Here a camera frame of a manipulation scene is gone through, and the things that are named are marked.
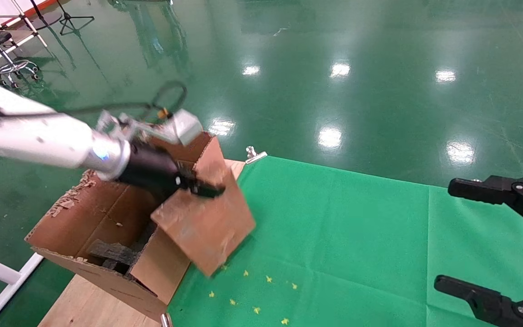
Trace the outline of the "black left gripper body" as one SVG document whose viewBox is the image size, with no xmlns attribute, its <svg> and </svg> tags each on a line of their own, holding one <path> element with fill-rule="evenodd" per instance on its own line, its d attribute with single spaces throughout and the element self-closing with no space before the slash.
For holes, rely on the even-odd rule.
<svg viewBox="0 0 523 327">
<path fill-rule="evenodd" d="M 147 143 L 131 143 L 129 149 L 118 183 L 147 190 L 155 198 L 168 198 L 179 189 L 197 191 L 197 180 L 182 174 L 168 151 Z"/>
</svg>

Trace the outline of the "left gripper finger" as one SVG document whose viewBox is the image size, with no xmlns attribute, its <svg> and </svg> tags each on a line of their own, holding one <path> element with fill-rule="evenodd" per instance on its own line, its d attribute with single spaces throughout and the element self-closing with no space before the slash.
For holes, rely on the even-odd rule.
<svg viewBox="0 0 523 327">
<path fill-rule="evenodd" d="M 213 185 L 203 180 L 195 179 L 192 181 L 192 193 L 202 198 L 216 198 L 224 193 L 226 186 Z"/>
</svg>

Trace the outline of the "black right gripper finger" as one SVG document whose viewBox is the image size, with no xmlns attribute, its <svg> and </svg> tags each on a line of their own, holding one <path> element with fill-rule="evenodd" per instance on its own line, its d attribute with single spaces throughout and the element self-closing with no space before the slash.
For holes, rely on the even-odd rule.
<svg viewBox="0 0 523 327">
<path fill-rule="evenodd" d="M 514 302 L 490 288 L 446 275 L 435 278 L 434 289 L 465 300 L 477 320 L 497 327 L 523 327 L 523 300 Z"/>
<path fill-rule="evenodd" d="M 453 197 L 472 201 L 505 204 L 523 217 L 523 178 L 488 176 L 485 180 L 454 178 L 448 186 Z"/>
</svg>

